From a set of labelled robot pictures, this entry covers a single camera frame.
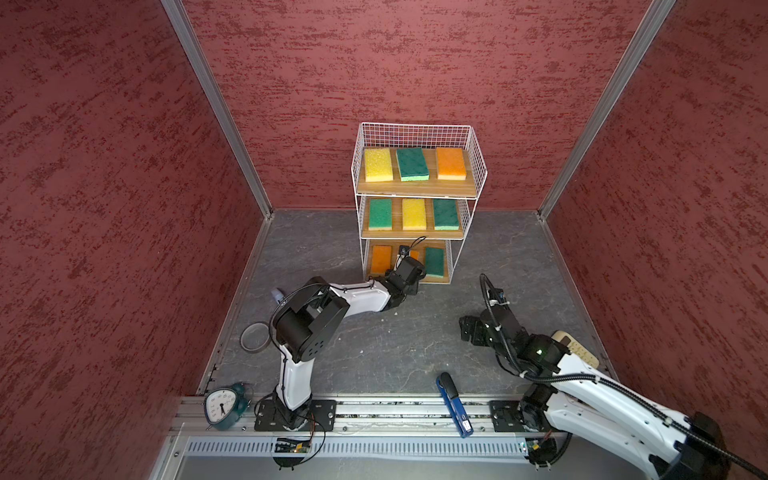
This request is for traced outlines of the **yellow sponge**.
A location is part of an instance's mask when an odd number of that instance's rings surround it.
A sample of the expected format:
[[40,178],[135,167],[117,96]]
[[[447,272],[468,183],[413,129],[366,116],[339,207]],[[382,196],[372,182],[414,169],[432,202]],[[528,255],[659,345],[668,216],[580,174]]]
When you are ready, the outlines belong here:
[[405,198],[402,200],[402,229],[404,231],[425,231],[427,229],[424,199]]
[[365,181],[368,183],[391,182],[394,180],[391,151],[389,148],[364,150]]

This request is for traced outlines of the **dark green sponge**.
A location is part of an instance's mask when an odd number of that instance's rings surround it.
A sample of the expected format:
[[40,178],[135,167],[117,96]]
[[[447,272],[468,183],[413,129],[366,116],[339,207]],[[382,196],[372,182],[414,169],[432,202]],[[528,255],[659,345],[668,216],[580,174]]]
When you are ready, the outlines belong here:
[[457,202],[453,199],[434,199],[433,216],[437,231],[458,231],[460,228]]
[[402,148],[396,150],[400,179],[407,181],[427,181],[429,169],[421,148]]
[[445,251],[442,248],[426,247],[424,254],[425,277],[438,279],[444,278]]

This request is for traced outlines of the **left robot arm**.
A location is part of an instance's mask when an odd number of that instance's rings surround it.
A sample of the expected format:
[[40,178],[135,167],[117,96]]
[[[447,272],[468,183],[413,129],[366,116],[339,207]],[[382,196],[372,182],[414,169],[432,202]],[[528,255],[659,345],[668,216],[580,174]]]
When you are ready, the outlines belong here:
[[270,326],[281,354],[275,409],[287,429],[297,430],[310,421],[314,360],[342,321],[399,306],[418,293],[425,277],[425,266],[406,256],[385,275],[363,283],[334,284],[316,276],[280,301]]

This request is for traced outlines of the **dark green sponge top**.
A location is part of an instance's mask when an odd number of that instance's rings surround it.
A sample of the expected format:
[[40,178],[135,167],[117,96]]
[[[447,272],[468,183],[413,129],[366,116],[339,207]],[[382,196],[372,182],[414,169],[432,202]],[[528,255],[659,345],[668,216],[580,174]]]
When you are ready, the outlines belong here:
[[425,277],[438,279],[444,278],[445,251],[442,248],[426,247],[424,254]]

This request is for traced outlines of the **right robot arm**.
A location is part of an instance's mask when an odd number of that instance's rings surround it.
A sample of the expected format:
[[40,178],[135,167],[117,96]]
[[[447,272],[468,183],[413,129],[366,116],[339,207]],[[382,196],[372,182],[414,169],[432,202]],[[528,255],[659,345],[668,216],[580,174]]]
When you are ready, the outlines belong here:
[[463,340],[492,349],[506,372],[529,382],[512,416],[528,431],[580,437],[650,479],[725,479],[733,466],[767,476],[727,450],[712,418],[687,416],[640,395],[554,338],[528,333],[505,306],[464,316],[459,326]]

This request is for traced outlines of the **bright green sponge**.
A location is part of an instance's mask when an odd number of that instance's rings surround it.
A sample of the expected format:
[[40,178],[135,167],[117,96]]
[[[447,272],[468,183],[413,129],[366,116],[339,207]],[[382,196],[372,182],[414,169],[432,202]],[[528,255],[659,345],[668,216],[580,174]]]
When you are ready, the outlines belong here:
[[368,201],[368,206],[368,229],[371,231],[390,231],[393,228],[392,200],[372,198]]

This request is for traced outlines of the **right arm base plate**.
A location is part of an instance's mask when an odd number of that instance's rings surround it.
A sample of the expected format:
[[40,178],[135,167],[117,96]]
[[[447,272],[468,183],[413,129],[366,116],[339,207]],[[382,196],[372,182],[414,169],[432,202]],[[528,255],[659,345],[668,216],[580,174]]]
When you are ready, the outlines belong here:
[[489,409],[496,433],[547,433],[551,430],[543,411],[527,401],[491,400]]

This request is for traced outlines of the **white wire shelf rack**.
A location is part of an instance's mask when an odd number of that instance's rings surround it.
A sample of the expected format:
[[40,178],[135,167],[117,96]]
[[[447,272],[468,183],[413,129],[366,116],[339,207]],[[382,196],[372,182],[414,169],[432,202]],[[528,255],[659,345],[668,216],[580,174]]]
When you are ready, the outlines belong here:
[[475,129],[363,122],[351,175],[364,276],[406,255],[450,283],[488,175]]

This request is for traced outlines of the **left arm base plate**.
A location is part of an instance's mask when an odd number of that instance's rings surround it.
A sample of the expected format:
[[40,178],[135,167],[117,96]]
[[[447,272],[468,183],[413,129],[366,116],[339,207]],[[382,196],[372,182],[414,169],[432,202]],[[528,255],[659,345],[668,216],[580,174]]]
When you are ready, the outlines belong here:
[[291,411],[277,399],[259,402],[255,409],[254,430],[257,432],[331,432],[334,429],[337,402],[308,400],[297,411]]

